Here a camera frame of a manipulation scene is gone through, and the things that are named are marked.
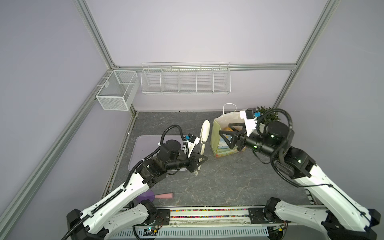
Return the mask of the round orange fake bun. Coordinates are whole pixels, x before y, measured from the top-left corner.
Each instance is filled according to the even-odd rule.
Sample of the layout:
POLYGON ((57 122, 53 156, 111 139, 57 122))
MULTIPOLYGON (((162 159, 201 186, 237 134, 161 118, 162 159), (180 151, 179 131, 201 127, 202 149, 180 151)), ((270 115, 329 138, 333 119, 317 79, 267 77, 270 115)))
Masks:
POLYGON ((223 131, 233 132, 233 130, 232 130, 230 127, 226 127, 226 128, 224 128, 223 131))

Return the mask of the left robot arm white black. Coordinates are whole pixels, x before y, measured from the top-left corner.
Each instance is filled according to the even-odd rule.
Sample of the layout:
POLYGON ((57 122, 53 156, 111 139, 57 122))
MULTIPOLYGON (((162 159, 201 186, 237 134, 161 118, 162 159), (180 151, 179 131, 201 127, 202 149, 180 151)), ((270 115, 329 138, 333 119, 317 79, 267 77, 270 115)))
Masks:
POLYGON ((92 206, 67 214, 68 232, 64 240, 107 240, 114 234, 135 225, 152 224, 157 208, 149 200, 122 212, 130 202, 164 180, 168 172, 180 169, 194 173, 208 158, 202 154, 200 138, 188 137, 160 141, 158 148, 140 160, 130 171, 125 182, 92 206))

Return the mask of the paper bag with landscape print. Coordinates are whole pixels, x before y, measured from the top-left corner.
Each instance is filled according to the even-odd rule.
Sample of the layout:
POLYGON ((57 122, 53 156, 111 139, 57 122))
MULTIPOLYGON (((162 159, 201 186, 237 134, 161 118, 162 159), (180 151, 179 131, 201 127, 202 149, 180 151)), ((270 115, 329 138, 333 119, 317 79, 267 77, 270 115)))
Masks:
POLYGON ((239 151, 238 147, 233 149, 228 147, 226 140, 231 141, 231 135, 224 135, 224 139, 219 134, 219 131, 231 132, 232 129, 229 127, 229 124, 238 124, 244 123, 244 120, 240 117, 240 112, 237 111, 237 106, 233 103, 226 103, 223 105, 222 113, 219 117, 214 119, 212 132, 211 132, 211 148, 216 158, 221 158, 236 154, 239 151))

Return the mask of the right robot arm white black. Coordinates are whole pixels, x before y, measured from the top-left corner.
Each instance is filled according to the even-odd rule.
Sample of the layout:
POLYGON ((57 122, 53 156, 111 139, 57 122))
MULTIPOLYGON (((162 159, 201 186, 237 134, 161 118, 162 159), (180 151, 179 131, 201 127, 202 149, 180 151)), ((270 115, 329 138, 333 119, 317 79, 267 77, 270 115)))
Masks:
POLYGON ((263 131, 258 125, 248 128, 245 123, 230 124, 230 128, 219 131, 229 148, 248 148, 268 157, 279 177, 296 188, 307 189, 326 207, 317 211, 270 198, 263 209, 266 220, 304 225, 329 240, 377 239, 373 227, 380 223, 381 214, 359 205, 327 177, 312 157, 291 145, 292 122, 272 122, 263 131))

